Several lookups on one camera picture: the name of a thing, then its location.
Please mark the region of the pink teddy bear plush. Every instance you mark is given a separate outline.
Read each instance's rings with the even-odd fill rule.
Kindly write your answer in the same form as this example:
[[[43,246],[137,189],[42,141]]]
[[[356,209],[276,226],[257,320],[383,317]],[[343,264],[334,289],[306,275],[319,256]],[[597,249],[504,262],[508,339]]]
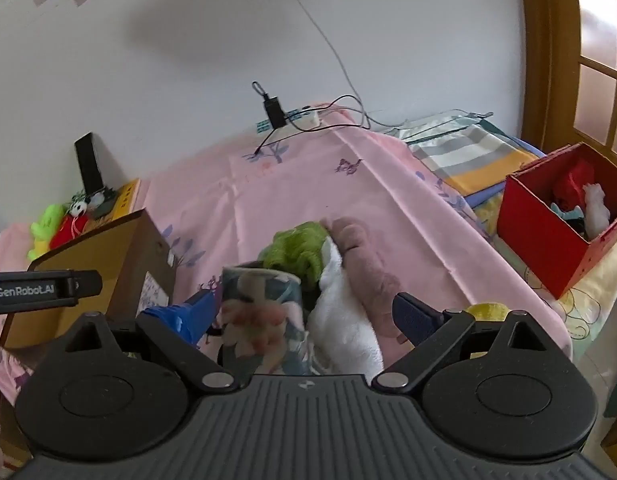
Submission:
[[[322,219],[320,224],[337,245],[351,290],[365,308],[378,336],[399,339],[393,300],[401,282],[385,265],[365,223],[351,217]]]

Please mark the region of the yellow cloth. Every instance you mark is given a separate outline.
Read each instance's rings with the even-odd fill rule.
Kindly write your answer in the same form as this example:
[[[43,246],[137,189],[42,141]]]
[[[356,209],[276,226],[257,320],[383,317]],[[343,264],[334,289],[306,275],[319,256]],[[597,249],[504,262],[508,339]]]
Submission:
[[[465,309],[477,322],[505,322],[511,310],[500,302],[482,302]]]

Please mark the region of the floral fabric pouch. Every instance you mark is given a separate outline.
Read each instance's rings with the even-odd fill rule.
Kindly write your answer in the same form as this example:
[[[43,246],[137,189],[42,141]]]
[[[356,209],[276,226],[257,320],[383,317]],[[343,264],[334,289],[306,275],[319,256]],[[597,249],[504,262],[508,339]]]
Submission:
[[[260,266],[223,270],[217,362],[239,382],[254,375],[307,376],[311,347],[300,279]]]

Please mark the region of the white fluffy plush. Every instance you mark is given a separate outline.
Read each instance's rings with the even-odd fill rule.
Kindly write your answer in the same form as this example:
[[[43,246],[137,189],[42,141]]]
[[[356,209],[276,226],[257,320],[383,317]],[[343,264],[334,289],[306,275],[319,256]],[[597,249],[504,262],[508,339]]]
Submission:
[[[306,325],[311,366],[318,375],[363,375],[371,382],[384,368],[380,344],[330,236],[322,244],[321,258],[320,295]]]

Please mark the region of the green knitted plush toy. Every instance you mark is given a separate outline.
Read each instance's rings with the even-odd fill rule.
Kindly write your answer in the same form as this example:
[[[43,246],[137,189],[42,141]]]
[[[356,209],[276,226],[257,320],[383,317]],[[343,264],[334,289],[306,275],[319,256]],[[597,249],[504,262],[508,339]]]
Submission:
[[[279,270],[300,279],[302,289],[312,290],[319,284],[325,263],[321,250],[328,231],[314,221],[304,222],[287,231],[277,232],[258,260],[266,269]]]

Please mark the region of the lime green frog plush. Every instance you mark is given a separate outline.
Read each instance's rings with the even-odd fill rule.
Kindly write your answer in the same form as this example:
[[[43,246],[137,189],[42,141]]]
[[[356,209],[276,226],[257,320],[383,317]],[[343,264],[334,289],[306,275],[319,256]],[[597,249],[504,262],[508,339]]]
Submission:
[[[28,260],[33,261],[45,255],[50,248],[50,242],[57,234],[63,218],[66,216],[66,206],[51,204],[33,222],[30,231],[33,237],[33,248],[28,251]]]

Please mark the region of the red panda charm plush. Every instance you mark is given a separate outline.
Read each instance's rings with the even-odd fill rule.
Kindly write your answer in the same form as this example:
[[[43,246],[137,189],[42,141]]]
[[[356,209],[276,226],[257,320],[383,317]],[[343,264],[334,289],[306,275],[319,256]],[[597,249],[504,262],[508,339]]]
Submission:
[[[63,217],[59,229],[49,243],[49,249],[55,250],[80,237],[89,221],[86,200],[74,202]]]

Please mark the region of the dark green small object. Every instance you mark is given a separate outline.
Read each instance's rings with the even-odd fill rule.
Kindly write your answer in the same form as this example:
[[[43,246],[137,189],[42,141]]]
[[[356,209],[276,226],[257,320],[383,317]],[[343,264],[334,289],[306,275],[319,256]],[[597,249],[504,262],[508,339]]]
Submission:
[[[110,214],[116,202],[116,193],[107,186],[87,197],[87,206],[90,218],[96,220]]]

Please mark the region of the yellow flat box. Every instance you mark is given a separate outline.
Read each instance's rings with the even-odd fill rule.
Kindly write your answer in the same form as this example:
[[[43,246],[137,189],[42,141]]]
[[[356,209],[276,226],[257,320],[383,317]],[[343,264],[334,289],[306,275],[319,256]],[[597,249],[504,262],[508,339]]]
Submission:
[[[90,217],[86,223],[84,232],[87,233],[100,228],[103,224],[118,220],[131,214],[135,210],[135,203],[140,190],[139,178],[127,182],[116,191],[115,201],[105,214],[97,212],[95,217]]]

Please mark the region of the pink deer print bedsheet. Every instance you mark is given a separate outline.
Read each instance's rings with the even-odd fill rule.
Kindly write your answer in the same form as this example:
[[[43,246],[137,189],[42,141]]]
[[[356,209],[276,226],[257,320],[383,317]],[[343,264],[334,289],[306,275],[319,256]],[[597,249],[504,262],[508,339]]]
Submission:
[[[266,269],[258,256],[277,232],[351,217],[368,226],[401,292],[438,311],[500,302],[529,312],[559,349],[571,350],[561,318],[487,243],[463,198],[390,136],[346,126],[266,148],[257,148],[251,138],[233,140],[149,180],[138,210],[148,212],[175,257],[167,306],[211,289],[214,323],[220,324],[224,269]],[[30,241],[19,228],[2,232],[0,271],[28,270],[35,261],[25,255]],[[383,370],[409,351],[402,333],[399,339],[377,338]],[[28,352],[34,347],[2,348],[0,391],[8,400],[33,373]]]

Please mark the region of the red plush in box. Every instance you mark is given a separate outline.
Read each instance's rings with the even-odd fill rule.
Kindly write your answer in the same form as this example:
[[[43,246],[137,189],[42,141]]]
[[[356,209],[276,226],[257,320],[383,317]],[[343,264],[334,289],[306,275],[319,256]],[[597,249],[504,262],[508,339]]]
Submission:
[[[553,201],[562,211],[585,206],[585,186],[595,182],[595,168],[581,159],[558,177],[552,188]]]

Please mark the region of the white plush in box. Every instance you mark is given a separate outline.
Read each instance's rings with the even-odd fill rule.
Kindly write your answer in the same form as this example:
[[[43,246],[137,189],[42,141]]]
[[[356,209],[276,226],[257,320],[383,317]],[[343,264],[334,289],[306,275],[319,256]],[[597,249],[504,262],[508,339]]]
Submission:
[[[610,211],[604,205],[605,194],[599,183],[586,184],[585,193],[585,231],[589,240],[593,240],[610,225]]]

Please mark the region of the black charger adapter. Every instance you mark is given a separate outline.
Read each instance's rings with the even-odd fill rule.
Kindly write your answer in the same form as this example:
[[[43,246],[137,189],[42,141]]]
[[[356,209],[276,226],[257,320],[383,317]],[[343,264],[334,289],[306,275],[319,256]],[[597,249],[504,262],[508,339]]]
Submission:
[[[267,115],[270,127],[274,130],[284,128],[287,125],[287,114],[281,107],[279,99],[276,96],[264,94],[264,110]]]

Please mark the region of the white power strip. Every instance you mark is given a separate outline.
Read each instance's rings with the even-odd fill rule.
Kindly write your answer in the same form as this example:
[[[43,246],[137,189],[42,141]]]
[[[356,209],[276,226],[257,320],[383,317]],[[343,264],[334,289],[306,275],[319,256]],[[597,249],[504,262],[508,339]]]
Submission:
[[[256,134],[258,136],[266,136],[271,133],[287,133],[301,130],[311,130],[321,125],[317,110],[314,108],[301,108],[298,110],[290,110],[287,114],[287,123],[281,128],[274,128],[268,119],[262,120],[256,124]]]

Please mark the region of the wooden window frame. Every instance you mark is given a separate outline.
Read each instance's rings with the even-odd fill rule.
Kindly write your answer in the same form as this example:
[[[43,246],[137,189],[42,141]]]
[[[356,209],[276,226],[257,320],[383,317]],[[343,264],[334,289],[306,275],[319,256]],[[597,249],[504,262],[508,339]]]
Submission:
[[[545,152],[585,142],[617,165],[617,0],[523,8],[523,139]]]

